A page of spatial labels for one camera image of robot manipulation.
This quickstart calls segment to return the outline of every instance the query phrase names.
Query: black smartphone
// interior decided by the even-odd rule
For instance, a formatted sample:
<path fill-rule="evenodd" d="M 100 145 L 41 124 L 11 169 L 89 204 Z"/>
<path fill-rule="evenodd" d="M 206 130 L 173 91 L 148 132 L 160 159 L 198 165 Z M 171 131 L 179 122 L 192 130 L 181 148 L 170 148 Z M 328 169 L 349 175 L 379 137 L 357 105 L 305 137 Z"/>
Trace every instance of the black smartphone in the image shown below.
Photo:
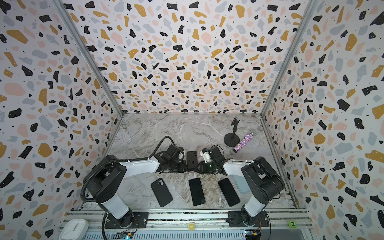
<path fill-rule="evenodd" d="M 230 207 L 240 202 L 240 199 L 228 178 L 224 178 L 223 180 L 218 181 L 218 185 Z"/>
<path fill-rule="evenodd" d="M 194 171 L 197 167 L 197 152 L 196 151 L 190 151 L 187 152 L 187 172 Z"/>
<path fill-rule="evenodd" d="M 205 203 L 205 197 L 200 178 L 189 180 L 189 189 L 191 190 L 193 206 L 198 206 Z"/>
<path fill-rule="evenodd" d="M 159 202 L 160 207 L 164 207 L 173 200 L 173 197 L 162 178 L 159 178 L 158 180 L 151 183 L 151 188 L 157 201 Z"/>

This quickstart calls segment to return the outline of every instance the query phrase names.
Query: white clock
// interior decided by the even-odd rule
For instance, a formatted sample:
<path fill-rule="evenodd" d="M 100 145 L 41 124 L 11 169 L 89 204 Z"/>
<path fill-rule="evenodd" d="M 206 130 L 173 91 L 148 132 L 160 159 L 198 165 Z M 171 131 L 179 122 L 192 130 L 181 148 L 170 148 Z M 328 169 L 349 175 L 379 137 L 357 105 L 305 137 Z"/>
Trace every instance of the white clock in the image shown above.
<path fill-rule="evenodd" d="M 84 219 L 72 219 L 60 234 L 59 240 L 82 240 L 87 232 L 89 223 Z"/>

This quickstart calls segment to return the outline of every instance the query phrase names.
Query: black mounting plate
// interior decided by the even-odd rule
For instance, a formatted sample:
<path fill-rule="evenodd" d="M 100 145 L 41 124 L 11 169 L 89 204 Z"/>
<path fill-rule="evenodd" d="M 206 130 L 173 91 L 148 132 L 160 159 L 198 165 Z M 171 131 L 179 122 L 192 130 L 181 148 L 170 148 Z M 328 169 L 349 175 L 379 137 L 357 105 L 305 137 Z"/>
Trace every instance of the black mounting plate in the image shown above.
<path fill-rule="evenodd" d="M 148 212 L 133 212 L 133 226 L 131 227 L 131 230 L 135 230 L 137 228 L 146 228 L 147 222 L 148 222 Z M 105 221 L 105 229 L 116 229 L 119 228 L 119 226 L 116 224 L 116 219 L 112 218 L 109 220 L 109 222 Z"/>
<path fill-rule="evenodd" d="M 265 220 L 265 217 L 268 217 L 265 211 L 261 211 L 256 216 L 256 224 L 253 227 L 259 227 L 259 221 L 262 223 L 262 227 L 269 227 L 269 220 L 268 218 Z M 229 221 L 229 227 L 249 227 L 243 223 L 242 217 L 241 217 L 241 211 L 229 211 L 228 212 L 228 219 L 232 220 Z"/>

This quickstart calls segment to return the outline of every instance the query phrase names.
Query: terrazzo wall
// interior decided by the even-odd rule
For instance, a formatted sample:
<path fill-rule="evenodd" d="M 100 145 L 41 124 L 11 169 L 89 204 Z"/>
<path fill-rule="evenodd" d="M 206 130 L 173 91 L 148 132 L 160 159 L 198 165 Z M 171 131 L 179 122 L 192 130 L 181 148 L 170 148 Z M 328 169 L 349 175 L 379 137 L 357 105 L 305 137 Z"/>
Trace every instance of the terrazzo wall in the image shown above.
<path fill-rule="evenodd" d="M 259 112 L 306 0 L 64 0 L 124 112 Z"/>
<path fill-rule="evenodd" d="M 266 116 L 319 239 L 384 239 L 383 1 L 319 1 Z"/>
<path fill-rule="evenodd" d="M 0 239 L 57 239 L 118 116 L 49 1 L 0 8 Z"/>

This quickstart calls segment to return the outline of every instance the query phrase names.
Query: glitter tumbler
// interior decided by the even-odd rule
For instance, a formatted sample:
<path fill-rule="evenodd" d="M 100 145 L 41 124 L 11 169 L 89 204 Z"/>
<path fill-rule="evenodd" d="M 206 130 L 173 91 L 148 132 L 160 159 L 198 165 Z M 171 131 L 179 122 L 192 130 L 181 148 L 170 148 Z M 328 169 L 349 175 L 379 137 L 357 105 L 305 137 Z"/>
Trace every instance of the glitter tumbler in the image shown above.
<path fill-rule="evenodd" d="M 234 151 L 234 152 L 238 152 L 238 151 L 240 151 L 240 149 L 241 149 L 242 147 L 244 147 L 244 146 L 247 144 L 247 142 L 253 138 L 254 135 L 256 135 L 256 131 L 255 131 L 255 130 L 251 130 L 251 131 L 250 131 L 250 132 L 243 138 L 243 140 L 241 140 L 241 141 L 240 141 L 240 142 L 233 148 L 233 151 Z"/>

